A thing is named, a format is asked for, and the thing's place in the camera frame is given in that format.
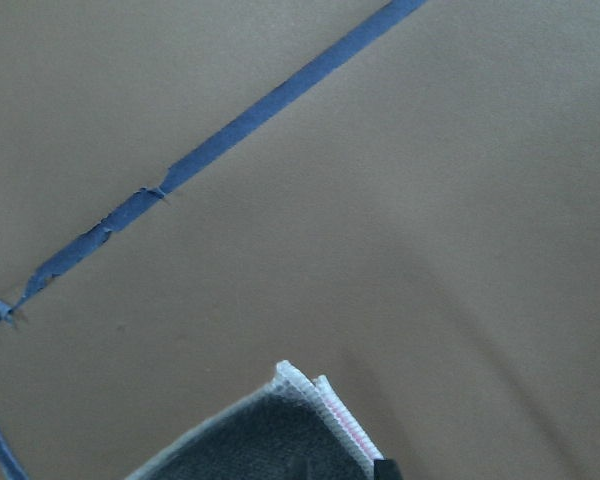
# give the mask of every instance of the white trim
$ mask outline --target white trim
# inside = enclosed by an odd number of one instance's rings
[[[327,378],[324,375],[319,377],[314,385],[287,360],[278,363],[276,369],[278,375],[272,383],[289,383],[293,386],[313,406],[327,428],[364,470],[367,478],[373,478],[373,461],[383,456],[338,398]]]

